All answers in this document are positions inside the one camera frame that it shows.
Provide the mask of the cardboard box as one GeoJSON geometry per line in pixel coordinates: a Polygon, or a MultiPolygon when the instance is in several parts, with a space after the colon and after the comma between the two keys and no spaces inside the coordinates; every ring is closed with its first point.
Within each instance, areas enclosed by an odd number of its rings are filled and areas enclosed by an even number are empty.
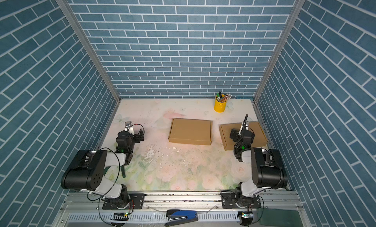
{"type": "MultiPolygon", "coordinates": [[[[265,147],[267,145],[267,138],[259,122],[247,122],[249,129],[252,129],[255,133],[253,141],[253,147],[265,147]]],[[[232,151],[236,141],[230,139],[231,130],[239,130],[241,123],[221,124],[219,126],[220,136],[225,151],[232,151]]]]}

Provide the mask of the cardboard sheet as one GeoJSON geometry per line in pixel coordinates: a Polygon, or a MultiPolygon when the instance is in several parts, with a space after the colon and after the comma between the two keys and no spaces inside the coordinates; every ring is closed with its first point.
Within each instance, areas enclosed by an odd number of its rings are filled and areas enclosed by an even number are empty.
{"type": "Polygon", "coordinates": [[[173,118],[168,140],[171,143],[211,145],[212,122],[209,120],[173,118]]]}

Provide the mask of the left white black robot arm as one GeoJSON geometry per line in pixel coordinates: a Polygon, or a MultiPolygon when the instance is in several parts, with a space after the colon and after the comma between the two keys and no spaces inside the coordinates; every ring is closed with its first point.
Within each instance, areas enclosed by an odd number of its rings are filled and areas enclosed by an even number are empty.
{"type": "Polygon", "coordinates": [[[117,166],[118,174],[125,174],[123,167],[133,158],[136,143],[144,141],[144,128],[138,133],[133,126],[118,133],[116,149],[102,148],[98,151],[77,152],[61,179],[63,189],[89,190],[105,199],[128,202],[126,186],[105,177],[106,167],[117,166]]]}

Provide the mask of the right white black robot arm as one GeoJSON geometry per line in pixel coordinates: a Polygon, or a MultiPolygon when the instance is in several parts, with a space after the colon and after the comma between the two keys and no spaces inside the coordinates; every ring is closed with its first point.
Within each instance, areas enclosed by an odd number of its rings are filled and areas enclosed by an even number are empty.
{"type": "Polygon", "coordinates": [[[251,164],[251,179],[239,183],[236,201],[250,201],[268,189],[286,188],[288,183],[280,151],[252,147],[254,138],[254,132],[247,127],[230,132],[230,139],[235,142],[234,156],[240,162],[251,164]]]}

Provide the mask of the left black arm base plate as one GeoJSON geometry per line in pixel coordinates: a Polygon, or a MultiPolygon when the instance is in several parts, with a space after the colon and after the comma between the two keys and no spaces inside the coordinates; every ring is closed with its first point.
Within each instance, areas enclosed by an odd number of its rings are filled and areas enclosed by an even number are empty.
{"type": "Polygon", "coordinates": [[[120,199],[104,199],[104,210],[139,210],[143,208],[146,195],[144,193],[129,193],[126,201],[120,199]]]}

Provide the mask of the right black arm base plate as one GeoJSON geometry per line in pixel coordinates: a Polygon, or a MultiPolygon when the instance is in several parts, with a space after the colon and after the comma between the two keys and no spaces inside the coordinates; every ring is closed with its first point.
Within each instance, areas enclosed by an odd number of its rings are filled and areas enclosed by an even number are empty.
{"type": "Polygon", "coordinates": [[[221,191],[220,196],[222,201],[222,208],[224,209],[261,208],[261,202],[259,198],[246,197],[230,190],[221,191]]]}

